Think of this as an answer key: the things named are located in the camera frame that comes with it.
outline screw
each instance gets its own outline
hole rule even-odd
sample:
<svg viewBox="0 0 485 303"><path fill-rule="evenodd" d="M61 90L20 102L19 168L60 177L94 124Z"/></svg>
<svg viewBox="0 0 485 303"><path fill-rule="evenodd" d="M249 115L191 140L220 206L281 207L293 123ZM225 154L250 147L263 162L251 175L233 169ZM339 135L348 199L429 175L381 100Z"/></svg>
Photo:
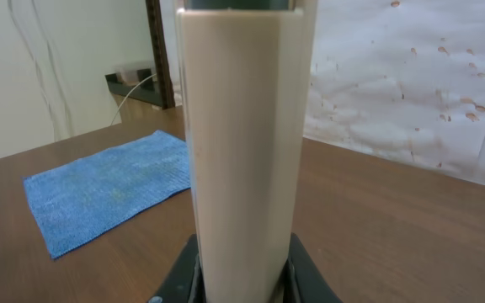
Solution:
<svg viewBox="0 0 485 303"><path fill-rule="evenodd" d="M148 303L162 303L162 298L159 296L152 297Z"/></svg>

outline white paper sheet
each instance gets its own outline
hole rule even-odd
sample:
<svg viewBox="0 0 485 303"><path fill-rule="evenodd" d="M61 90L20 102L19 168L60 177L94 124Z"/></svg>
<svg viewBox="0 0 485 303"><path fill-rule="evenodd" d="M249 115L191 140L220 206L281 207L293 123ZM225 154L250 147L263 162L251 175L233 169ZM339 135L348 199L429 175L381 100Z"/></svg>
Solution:
<svg viewBox="0 0 485 303"><path fill-rule="evenodd" d="M473 178L485 2L319 4L305 136Z"/></svg>

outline blue towel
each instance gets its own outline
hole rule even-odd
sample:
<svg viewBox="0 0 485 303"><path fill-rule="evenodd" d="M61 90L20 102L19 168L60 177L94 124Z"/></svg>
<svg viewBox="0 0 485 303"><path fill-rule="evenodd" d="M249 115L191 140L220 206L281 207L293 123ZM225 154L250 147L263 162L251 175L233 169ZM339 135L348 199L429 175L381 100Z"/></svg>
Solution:
<svg viewBox="0 0 485 303"><path fill-rule="evenodd" d="M24 179L52 258L189 187L186 144L160 130Z"/></svg>

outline wooden table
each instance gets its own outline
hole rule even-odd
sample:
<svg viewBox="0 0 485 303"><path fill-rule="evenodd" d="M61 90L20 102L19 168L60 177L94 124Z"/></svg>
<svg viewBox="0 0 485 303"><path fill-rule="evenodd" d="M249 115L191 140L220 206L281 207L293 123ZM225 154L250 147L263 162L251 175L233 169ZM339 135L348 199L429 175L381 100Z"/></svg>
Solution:
<svg viewBox="0 0 485 303"><path fill-rule="evenodd" d="M0 302L145 302L195 232L190 192L53 261L21 177L138 139L181 109L0 159ZM304 140L293 230L344 302L485 302L485 187Z"/></svg>

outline table surface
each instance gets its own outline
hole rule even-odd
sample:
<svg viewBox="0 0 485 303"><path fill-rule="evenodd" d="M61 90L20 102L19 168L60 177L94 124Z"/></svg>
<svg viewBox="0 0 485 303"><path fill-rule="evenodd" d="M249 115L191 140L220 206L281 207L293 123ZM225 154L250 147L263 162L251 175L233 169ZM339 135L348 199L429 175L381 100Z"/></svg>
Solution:
<svg viewBox="0 0 485 303"><path fill-rule="evenodd" d="M181 108L0 159L0 302L145 302L195 232L190 192L53 261L22 177L164 130ZM344 302L485 302L485 187L305 139L293 231Z"/></svg>

